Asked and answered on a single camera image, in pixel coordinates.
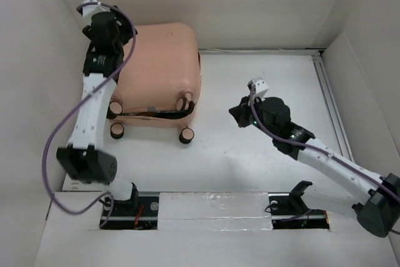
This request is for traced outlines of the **pink hard-shell suitcase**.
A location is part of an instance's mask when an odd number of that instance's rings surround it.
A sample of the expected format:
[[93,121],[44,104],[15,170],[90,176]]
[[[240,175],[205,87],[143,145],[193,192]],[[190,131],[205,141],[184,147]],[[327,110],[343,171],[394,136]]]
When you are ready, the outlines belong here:
[[201,56],[184,23],[137,26],[131,58],[119,74],[107,118],[114,139],[124,127],[178,128],[179,141],[194,138],[190,123],[201,94]]

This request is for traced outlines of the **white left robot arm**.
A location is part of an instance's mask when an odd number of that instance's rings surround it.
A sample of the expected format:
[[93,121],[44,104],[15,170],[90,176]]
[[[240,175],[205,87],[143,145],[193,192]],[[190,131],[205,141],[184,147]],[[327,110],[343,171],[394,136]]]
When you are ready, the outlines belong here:
[[77,11],[90,19],[82,31],[89,39],[82,100],[72,110],[76,124],[67,145],[57,149],[56,158],[71,179],[106,186],[111,208],[134,214],[139,209],[137,188],[118,176],[116,157],[104,150],[104,128],[119,73],[132,56],[124,52],[124,46],[136,41],[137,31],[117,6],[90,1]]

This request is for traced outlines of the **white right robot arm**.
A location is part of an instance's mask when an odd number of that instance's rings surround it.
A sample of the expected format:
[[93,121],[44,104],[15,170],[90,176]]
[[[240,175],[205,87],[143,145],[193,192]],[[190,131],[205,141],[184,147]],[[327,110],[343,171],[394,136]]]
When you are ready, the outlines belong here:
[[337,154],[315,135],[294,123],[291,111],[277,97],[261,99],[245,96],[229,114],[240,128],[255,126],[272,139],[274,147],[295,161],[306,164],[327,176],[350,195],[350,203],[324,199],[316,201],[304,191],[289,197],[290,208],[303,213],[309,208],[338,209],[355,218],[374,236],[385,238],[399,219],[399,176],[380,175]]

